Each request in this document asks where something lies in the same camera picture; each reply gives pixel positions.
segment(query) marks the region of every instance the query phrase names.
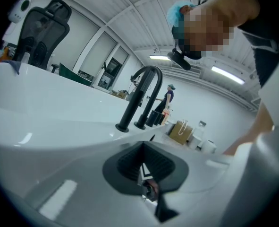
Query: ceiling light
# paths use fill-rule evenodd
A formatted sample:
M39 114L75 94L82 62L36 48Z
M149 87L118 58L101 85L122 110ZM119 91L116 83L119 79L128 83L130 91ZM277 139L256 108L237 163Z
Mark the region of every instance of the ceiling light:
M219 69L218 67L213 66L211 70L213 70L213 71L215 71L215 72L217 72L217 73L220 73L221 75L226 76L226 77L228 77L229 79L232 79L232 80L234 80L235 82L237 82L237 83L239 83L239 84L241 84L241 85L244 84L244 81L243 81L242 79L240 79L240 78L234 76L233 74L230 74L230 73L227 72L227 71L224 71L224 70L222 70L222 69Z
M151 59L170 61L170 59L166 55L150 55L150 58Z

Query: black shirt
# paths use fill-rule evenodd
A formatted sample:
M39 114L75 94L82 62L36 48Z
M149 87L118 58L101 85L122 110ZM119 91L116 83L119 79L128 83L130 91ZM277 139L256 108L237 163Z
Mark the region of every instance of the black shirt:
M279 0L258 0L260 13L238 28L252 45L261 87L279 63Z
M173 92L172 90L169 90L169 91L164 95L164 99L163 99L163 101L162 101L162 102L164 102L164 103L166 103L166 101L167 101L167 98L168 98L167 94L171 94L171 98L170 98L169 102L172 102L172 100L173 100L174 92Z

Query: brown paper bag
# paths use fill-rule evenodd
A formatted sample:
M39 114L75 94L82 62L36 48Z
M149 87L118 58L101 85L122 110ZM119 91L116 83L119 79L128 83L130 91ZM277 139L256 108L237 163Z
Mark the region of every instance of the brown paper bag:
M189 138L192 130L193 128L188 126L186 123L178 121L169 137L177 141L179 144L184 145L186 143L186 140Z

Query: office chair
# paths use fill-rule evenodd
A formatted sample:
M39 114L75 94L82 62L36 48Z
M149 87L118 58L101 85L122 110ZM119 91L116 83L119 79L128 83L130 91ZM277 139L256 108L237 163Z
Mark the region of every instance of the office chair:
M25 17L13 60L21 61L27 52L28 64L46 70L52 52L69 33L70 16L71 7L62 0L52 0L44 9L32 8Z

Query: sprayer faucet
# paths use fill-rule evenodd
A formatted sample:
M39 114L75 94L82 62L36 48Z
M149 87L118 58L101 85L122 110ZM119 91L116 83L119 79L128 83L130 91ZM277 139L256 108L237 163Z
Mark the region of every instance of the sprayer faucet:
M162 85L162 72L156 66L142 67L131 77L131 81L134 80L135 78L137 78L143 72L144 72L144 75L143 75L141 81L139 82L139 85L137 86L137 89L134 92L134 94L131 98L131 101L129 102L128 107L126 108L124 115L122 116L120 122L115 125L115 127L119 131L122 131L122 132L129 131L128 126L129 126L143 96L145 95L146 91L148 90L150 84L152 83L155 74L157 73L157 83L152 92L150 100L148 101L148 104L144 109L144 113L139 117L139 120L134 123L137 128L142 129L142 130L145 129L144 124L147 121L149 112L154 104L156 96L158 95L159 90Z

